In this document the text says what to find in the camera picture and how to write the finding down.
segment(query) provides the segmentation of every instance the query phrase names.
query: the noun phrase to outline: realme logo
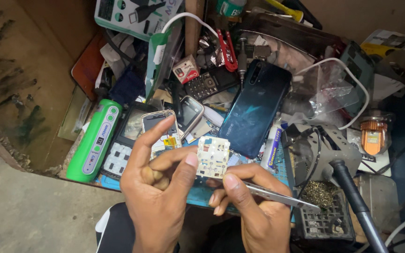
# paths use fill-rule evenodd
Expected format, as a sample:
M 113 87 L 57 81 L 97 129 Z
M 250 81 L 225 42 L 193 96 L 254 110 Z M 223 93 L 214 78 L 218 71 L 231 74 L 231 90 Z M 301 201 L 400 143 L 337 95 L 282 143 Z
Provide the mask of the realme logo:
M 231 124 L 231 125 L 229 126 L 228 132 L 226 133 L 226 136 L 228 136 L 228 135 L 230 134 L 230 132 L 232 131 L 232 127 L 233 127 L 233 124 Z

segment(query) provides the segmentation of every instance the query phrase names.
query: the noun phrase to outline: plastic bag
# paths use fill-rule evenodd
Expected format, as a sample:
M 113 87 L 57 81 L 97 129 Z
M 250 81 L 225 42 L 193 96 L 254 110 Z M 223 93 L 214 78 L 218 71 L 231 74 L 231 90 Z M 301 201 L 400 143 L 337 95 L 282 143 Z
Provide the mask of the plastic bag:
M 357 103 L 356 89 L 344 80 L 345 76 L 344 68 L 334 61 L 294 74 L 281 112 L 298 115 L 298 119 L 315 119 Z

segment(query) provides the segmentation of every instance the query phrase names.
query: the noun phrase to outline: screwdriver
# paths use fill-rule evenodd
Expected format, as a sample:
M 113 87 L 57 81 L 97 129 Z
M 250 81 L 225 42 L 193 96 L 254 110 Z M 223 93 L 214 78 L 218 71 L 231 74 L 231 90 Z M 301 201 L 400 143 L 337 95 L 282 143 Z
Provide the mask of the screwdriver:
M 237 71 L 239 72 L 240 76 L 240 82 L 241 82 L 241 89 L 243 89 L 243 81 L 245 80 L 245 73 L 247 69 L 247 62 L 246 62 L 246 52 L 245 52 L 245 43 L 246 43 L 246 37 L 242 34 L 242 36 L 239 39 L 240 41 L 240 54 L 237 57 L 237 63 L 238 63 L 238 68 Z

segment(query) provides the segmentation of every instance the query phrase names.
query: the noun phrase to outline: charging cable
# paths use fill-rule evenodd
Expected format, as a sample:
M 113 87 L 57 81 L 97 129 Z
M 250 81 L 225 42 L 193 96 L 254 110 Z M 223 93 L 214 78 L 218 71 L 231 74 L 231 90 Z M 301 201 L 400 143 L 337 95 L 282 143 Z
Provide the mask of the charging cable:
M 196 21 L 198 21 L 201 25 L 207 27 L 207 28 L 215 35 L 215 37 L 218 38 L 217 32 L 215 32 L 215 30 L 213 30 L 212 27 L 210 27 L 208 24 L 204 23 L 204 22 L 203 22 L 200 18 L 198 18 L 198 16 L 196 16 L 195 14 L 191 14 L 191 13 L 189 13 L 189 12 L 179 13 L 179 14 L 177 14 L 176 16 L 172 17 L 171 20 L 168 20 L 168 22 L 166 22 L 165 26 L 164 26 L 163 29 L 162 29 L 162 33 L 165 33 L 166 30 L 168 29 L 168 27 L 170 27 L 171 24 L 172 24 L 174 21 L 176 21 L 176 20 L 178 20 L 178 19 L 180 19 L 180 18 L 182 18 L 182 17 L 191 17 L 191 18 L 196 19 Z
M 339 130 L 343 130 L 343 129 L 346 129 L 346 128 L 348 128 L 349 126 L 351 126 L 352 123 L 354 123 L 354 121 L 356 121 L 357 118 L 360 117 L 360 115 L 361 115 L 361 114 L 365 111 L 365 109 L 367 108 L 368 103 L 369 103 L 369 101 L 370 101 L 370 96 L 369 96 L 369 94 L 368 94 L 367 89 L 365 89 L 365 87 L 363 86 L 363 84 L 352 74 L 351 70 L 348 69 L 348 67 L 346 66 L 346 64 L 345 64 L 344 62 L 340 61 L 340 60 L 337 59 L 337 58 L 327 58 L 327 59 L 324 59 L 324 60 L 322 60 L 322 61 L 319 61 L 319 62 L 313 64 L 312 66 L 309 66 L 309 67 L 307 67 L 307 68 L 305 68 L 305 69 L 299 71 L 298 73 L 295 74 L 295 76 L 297 76 L 297 75 L 301 74 L 302 72 L 305 72 L 305 71 L 307 71 L 307 70 L 309 70 L 309 69 L 311 69 L 311 68 L 313 68 L 313 67 L 316 67 L 316 66 L 318 66 L 318 65 L 320 65 L 320 64 L 322 64 L 322 63 L 325 63 L 325 62 L 327 62 L 327 61 L 337 61 L 342 67 L 345 68 L 346 73 L 348 73 L 348 75 L 351 76 L 351 78 L 359 85 L 359 87 L 360 87 L 360 88 L 364 91 L 364 93 L 365 93 L 365 104 L 363 105 L 362 109 L 360 109 L 359 113 L 357 113 L 357 115 L 356 115 L 348 124 L 346 124 L 346 125 L 344 125 L 344 126 L 338 128 Z

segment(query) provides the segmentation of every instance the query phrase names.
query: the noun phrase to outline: tweezers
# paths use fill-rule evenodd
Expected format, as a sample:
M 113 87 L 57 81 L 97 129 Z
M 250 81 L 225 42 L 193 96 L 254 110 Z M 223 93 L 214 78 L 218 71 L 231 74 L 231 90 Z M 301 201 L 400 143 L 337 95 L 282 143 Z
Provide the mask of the tweezers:
M 219 179 L 219 178 L 213 178 L 213 179 L 223 182 L 223 180 Z M 304 201 L 296 199 L 296 198 L 285 196 L 283 194 L 274 192 L 272 190 L 263 188 L 261 186 L 255 185 L 255 184 L 251 184 L 251 183 L 248 183 L 245 181 L 243 181 L 243 182 L 245 183 L 246 187 L 248 187 L 251 194 L 260 196 L 260 197 L 264 198 L 265 200 L 279 202 L 279 203 L 286 204 L 286 205 L 289 205 L 292 207 L 307 210 L 307 212 L 311 212 L 311 213 L 321 212 L 321 209 L 314 204 L 310 204 L 310 203 L 304 202 Z

